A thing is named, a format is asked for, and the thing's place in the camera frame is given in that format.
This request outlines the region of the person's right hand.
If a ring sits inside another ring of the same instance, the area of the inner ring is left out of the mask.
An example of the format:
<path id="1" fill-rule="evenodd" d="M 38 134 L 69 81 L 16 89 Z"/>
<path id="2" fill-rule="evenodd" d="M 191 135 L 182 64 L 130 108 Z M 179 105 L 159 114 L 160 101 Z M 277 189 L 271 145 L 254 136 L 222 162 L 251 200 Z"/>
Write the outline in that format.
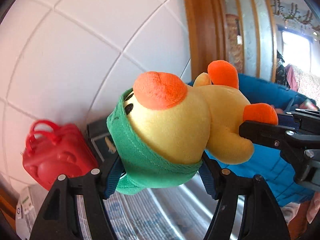
<path id="1" fill-rule="evenodd" d="M 306 214 L 306 219 L 309 224 L 311 224 L 314 218 L 316 217 L 319 211 L 319 208 L 320 208 L 320 193 L 315 192 Z"/>

